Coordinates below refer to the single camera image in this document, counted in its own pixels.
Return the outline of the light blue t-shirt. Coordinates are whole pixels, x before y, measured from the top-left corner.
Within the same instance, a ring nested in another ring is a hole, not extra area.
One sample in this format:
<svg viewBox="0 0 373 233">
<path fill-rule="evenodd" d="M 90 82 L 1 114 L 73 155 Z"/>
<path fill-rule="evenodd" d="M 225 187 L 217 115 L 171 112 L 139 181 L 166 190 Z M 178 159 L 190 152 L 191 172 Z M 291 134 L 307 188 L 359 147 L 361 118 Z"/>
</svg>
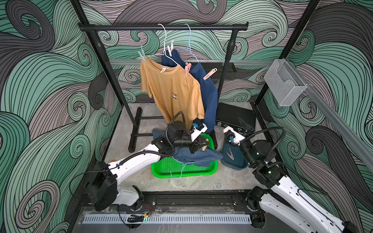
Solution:
<svg viewBox="0 0 373 233">
<path fill-rule="evenodd" d="M 223 158 L 220 152 L 210 148 L 198 149 L 191 153 L 189 148 L 175 147 L 173 158 L 182 163 L 194 163 L 198 167 L 209 167 L 210 162 Z"/>
</svg>

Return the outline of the white grey clothespin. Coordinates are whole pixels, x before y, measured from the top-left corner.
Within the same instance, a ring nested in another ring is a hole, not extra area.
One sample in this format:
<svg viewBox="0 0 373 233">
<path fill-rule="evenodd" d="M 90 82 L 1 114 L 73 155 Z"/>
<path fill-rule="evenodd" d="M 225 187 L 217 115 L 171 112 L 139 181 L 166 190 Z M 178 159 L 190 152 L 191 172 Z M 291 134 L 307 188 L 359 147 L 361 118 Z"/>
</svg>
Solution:
<svg viewBox="0 0 373 233">
<path fill-rule="evenodd" d="M 226 154 L 227 154 L 227 156 L 228 156 L 232 161 L 235 160 L 235 157 L 234 157 L 234 155 L 233 155 L 231 149 L 229 149 L 229 152 L 227 152 Z"/>
</svg>

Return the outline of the light blue wire hanger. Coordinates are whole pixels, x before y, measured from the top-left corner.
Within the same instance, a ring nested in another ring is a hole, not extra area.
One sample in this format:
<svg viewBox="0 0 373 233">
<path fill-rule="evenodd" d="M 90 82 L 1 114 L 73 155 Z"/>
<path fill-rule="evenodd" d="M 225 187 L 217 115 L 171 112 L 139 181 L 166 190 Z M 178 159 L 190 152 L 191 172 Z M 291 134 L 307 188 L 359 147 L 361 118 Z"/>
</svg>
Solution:
<svg viewBox="0 0 373 233">
<path fill-rule="evenodd" d="M 181 168 L 180 176 L 179 176 L 179 177 L 177 177 L 177 178 L 174 177 L 174 176 L 173 176 L 173 173 L 170 172 L 170 176 L 171 176 L 171 178 L 172 178 L 173 180 L 178 180 L 178 179 L 180 179 L 180 178 L 183 176 L 183 171 L 184 171 L 184 169 L 185 169 L 185 167 L 186 167 L 187 165 L 193 165 L 193 164 L 195 164 L 195 162 L 186 162 L 186 163 L 183 163 L 183 162 L 181 162 L 181 161 L 175 159 L 173 156 L 172 156 L 172 158 L 174 159 L 174 161 L 178 162 L 179 164 L 182 164 L 182 168 Z"/>
</svg>

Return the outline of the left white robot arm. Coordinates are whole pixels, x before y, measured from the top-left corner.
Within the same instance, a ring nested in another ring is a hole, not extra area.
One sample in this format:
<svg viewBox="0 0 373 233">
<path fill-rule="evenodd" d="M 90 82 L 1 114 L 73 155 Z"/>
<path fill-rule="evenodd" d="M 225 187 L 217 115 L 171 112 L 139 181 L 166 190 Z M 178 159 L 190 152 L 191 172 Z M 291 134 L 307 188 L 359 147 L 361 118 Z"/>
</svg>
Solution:
<svg viewBox="0 0 373 233">
<path fill-rule="evenodd" d="M 119 195 L 118 186 L 142 168 L 175 154 L 175 148 L 188 148 L 191 153 L 209 145 L 204 137 L 207 126 L 193 123 L 186 128 L 185 120 L 173 118 L 162 136 L 154 139 L 144 149 L 118 161 L 97 163 L 88 172 L 84 189 L 96 211 L 112 205 Z"/>
</svg>

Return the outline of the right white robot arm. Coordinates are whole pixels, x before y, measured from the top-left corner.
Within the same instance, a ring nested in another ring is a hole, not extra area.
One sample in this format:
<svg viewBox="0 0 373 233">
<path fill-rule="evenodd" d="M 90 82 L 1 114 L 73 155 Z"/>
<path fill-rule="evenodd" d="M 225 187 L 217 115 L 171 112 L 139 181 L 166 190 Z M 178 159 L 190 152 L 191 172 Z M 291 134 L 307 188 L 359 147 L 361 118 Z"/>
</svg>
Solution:
<svg viewBox="0 0 373 233">
<path fill-rule="evenodd" d="M 281 135 L 271 145 L 268 141 L 251 139 L 261 133 L 280 130 Z M 357 233 L 358 227 L 342 220 L 317 204 L 304 189 L 297 186 L 281 169 L 282 162 L 273 162 L 274 150 L 286 135 L 286 129 L 280 126 L 247 132 L 235 131 L 231 126 L 223 130 L 229 144 L 237 146 L 243 154 L 247 165 L 254 169 L 255 178 L 267 188 L 266 191 L 255 187 L 248 195 L 250 209 L 268 212 L 299 233 Z M 287 204 L 278 201 L 271 192 L 282 197 Z"/>
</svg>

